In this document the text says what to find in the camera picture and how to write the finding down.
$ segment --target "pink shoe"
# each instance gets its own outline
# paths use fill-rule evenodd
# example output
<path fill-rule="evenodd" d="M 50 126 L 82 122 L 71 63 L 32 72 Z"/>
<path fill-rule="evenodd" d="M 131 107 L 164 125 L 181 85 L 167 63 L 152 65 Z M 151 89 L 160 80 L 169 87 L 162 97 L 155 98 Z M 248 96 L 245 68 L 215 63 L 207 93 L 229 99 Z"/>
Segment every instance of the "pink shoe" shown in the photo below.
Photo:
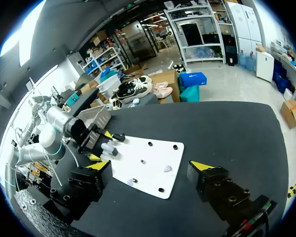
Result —
<path fill-rule="evenodd" d="M 158 89 L 158 88 L 167 88 L 168 85 L 169 85 L 169 83 L 164 81 L 164 82 L 161 82 L 161 83 L 154 84 L 153 88 L 156 88 L 156 89 Z"/>
<path fill-rule="evenodd" d="M 163 99 L 169 96 L 172 93 L 172 88 L 167 87 L 167 88 L 154 88 L 153 93 L 157 96 L 158 99 Z"/>

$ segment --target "white refrigerator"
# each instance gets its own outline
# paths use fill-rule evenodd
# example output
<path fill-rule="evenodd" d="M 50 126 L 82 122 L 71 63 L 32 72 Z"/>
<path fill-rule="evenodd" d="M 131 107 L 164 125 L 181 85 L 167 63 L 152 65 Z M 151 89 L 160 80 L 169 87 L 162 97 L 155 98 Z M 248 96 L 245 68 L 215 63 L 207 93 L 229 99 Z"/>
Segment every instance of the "white refrigerator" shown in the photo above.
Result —
<path fill-rule="evenodd" d="M 238 52 L 243 51 L 246 55 L 253 52 L 256 55 L 256 44 L 261 43 L 261 33 L 253 9 L 233 2 L 225 4 L 236 30 Z"/>

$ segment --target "white plate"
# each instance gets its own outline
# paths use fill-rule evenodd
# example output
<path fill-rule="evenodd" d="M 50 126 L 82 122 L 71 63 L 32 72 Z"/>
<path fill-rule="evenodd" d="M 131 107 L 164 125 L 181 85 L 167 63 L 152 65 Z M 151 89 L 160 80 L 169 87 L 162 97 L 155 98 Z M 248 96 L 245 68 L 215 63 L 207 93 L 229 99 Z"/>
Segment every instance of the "white plate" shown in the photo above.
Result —
<path fill-rule="evenodd" d="M 155 197 L 169 198 L 183 155 L 183 143 L 126 136 L 123 143 L 114 140 L 109 144 L 118 154 L 113 156 L 104 151 L 101 160 L 111 161 L 115 179 Z M 164 172 L 166 166 L 170 166 L 171 171 Z"/>

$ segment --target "white table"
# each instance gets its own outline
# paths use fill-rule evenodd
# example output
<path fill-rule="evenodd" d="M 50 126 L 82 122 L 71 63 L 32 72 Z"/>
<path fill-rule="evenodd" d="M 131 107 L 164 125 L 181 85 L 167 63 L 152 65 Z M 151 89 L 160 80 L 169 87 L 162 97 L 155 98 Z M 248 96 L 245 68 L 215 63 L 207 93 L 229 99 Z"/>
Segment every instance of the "white table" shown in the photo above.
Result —
<path fill-rule="evenodd" d="M 294 66 L 293 64 L 290 63 L 289 60 L 287 60 L 283 55 L 277 53 L 277 52 L 274 52 L 272 51 L 271 54 L 274 56 L 277 56 L 279 58 L 279 61 L 280 62 L 285 62 L 286 64 L 288 64 L 291 68 L 293 68 L 296 72 L 296 66 Z"/>

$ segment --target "black table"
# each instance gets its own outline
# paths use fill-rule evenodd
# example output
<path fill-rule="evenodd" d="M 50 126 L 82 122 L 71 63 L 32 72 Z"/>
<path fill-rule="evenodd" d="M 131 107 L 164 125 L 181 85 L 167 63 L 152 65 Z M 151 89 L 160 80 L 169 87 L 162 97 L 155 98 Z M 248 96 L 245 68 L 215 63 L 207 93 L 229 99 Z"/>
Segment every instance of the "black table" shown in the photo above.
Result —
<path fill-rule="evenodd" d="M 266 195 L 278 203 L 269 219 L 271 227 L 281 220 L 288 163 L 280 124 L 268 105 L 174 103 L 110 113 L 107 129 L 114 133 L 184 143 L 176 182 L 164 200 L 112 179 L 99 202 L 91 203 L 72 226 L 97 237 L 222 236 L 228 224 L 208 202 L 202 203 L 188 181 L 189 160 L 226 168 L 239 186 L 250 189 L 251 199 Z M 71 167 L 72 157 L 59 161 L 56 172 L 63 182 Z M 52 186 L 58 186 L 54 178 Z"/>

